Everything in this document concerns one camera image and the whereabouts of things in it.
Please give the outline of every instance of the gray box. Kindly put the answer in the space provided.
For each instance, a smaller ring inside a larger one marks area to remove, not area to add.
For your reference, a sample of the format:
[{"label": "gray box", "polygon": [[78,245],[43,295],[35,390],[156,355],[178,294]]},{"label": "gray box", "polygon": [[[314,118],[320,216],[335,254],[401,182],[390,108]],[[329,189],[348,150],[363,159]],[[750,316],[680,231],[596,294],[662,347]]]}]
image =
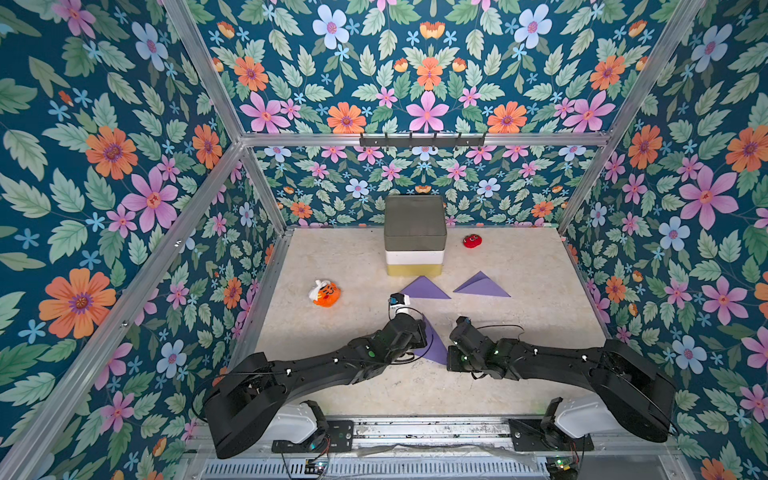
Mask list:
[{"label": "gray box", "polygon": [[445,250],[445,208],[440,195],[389,195],[384,210],[388,252]]}]

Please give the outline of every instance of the yellow container base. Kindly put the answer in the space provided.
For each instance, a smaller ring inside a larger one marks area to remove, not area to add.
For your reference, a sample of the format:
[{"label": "yellow container base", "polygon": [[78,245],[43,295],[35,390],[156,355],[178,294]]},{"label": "yellow container base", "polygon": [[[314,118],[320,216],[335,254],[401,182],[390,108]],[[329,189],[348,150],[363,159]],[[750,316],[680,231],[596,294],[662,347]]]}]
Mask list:
[{"label": "yellow container base", "polygon": [[442,273],[442,264],[427,265],[387,265],[390,276],[438,276]]}]

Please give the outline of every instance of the small blue flower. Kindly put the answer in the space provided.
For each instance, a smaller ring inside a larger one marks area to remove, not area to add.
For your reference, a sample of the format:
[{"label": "small blue flower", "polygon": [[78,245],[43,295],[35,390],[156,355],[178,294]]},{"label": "small blue flower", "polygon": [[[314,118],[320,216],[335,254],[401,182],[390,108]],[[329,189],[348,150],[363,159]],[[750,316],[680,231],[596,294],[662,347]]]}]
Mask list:
[{"label": "small blue flower", "polygon": [[82,260],[80,262],[80,266],[88,266],[89,270],[94,269],[94,265],[98,265],[101,263],[101,260],[98,258],[98,250],[94,250],[92,253],[88,253],[87,250],[83,250],[83,257],[85,257],[85,260]]},{"label": "small blue flower", "polygon": [[48,113],[51,115],[56,115],[59,121],[63,121],[65,118],[71,118],[71,116],[68,113],[66,113],[67,110],[69,110],[67,105],[62,105],[61,107],[59,107],[58,105],[56,105],[55,101],[51,100],[51,106],[53,108],[49,110]]},{"label": "small blue flower", "polygon": [[27,322],[27,325],[29,325],[29,329],[22,330],[18,333],[18,335],[21,338],[27,337],[27,343],[30,345],[32,343],[35,343],[35,340],[38,339],[39,336],[45,336],[45,332],[43,332],[43,328],[45,327],[45,322],[40,322],[38,324],[35,324],[35,321],[30,319],[29,322]]},{"label": "small blue flower", "polygon": [[104,220],[106,220],[104,217],[99,217],[96,212],[94,212],[94,216],[87,219],[85,223],[88,225],[93,226],[93,231],[98,232],[99,230],[104,228]]},{"label": "small blue flower", "polygon": [[27,250],[30,245],[32,245],[33,247],[37,247],[40,243],[35,242],[35,240],[37,240],[38,238],[40,238],[40,234],[36,233],[32,235],[32,231],[29,230],[28,228],[24,229],[24,235],[21,235],[20,233],[18,233],[13,237],[14,240],[24,242],[22,243],[22,248],[24,250]]}]

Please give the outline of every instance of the stacked container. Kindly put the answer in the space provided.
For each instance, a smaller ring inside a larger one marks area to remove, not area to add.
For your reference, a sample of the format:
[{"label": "stacked container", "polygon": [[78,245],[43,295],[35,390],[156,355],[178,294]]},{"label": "stacked container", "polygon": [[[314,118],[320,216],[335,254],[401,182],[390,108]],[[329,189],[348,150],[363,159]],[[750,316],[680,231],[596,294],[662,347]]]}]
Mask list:
[{"label": "stacked container", "polygon": [[445,208],[439,195],[390,195],[384,249],[391,276],[438,276],[445,255]]}]

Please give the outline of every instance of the light blue flower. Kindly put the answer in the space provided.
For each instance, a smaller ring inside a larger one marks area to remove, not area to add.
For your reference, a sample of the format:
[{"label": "light blue flower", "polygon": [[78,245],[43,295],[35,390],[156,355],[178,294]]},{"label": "light blue flower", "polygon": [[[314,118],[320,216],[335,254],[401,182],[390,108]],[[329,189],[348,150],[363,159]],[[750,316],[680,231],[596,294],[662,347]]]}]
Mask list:
[{"label": "light blue flower", "polygon": [[104,220],[106,220],[104,217],[99,217],[96,212],[94,212],[94,216],[87,219],[85,223],[88,225],[93,226],[93,231],[98,232],[99,230],[104,228]]},{"label": "light blue flower", "polygon": [[20,242],[24,242],[24,243],[22,243],[22,248],[24,250],[27,250],[30,245],[32,245],[33,247],[37,247],[38,245],[40,245],[40,243],[35,242],[35,240],[37,240],[38,238],[40,238],[40,234],[36,233],[36,234],[32,235],[32,230],[29,230],[28,228],[24,229],[24,235],[21,235],[20,233],[17,233],[13,237],[14,240],[18,240]]},{"label": "light blue flower", "polygon": [[30,319],[27,322],[27,325],[29,325],[29,328],[26,330],[22,330],[18,333],[18,335],[21,338],[27,337],[27,343],[30,345],[32,343],[35,343],[35,340],[38,339],[39,336],[45,336],[45,332],[43,332],[43,328],[45,327],[45,322],[40,322],[35,324],[35,321],[33,319]]}]

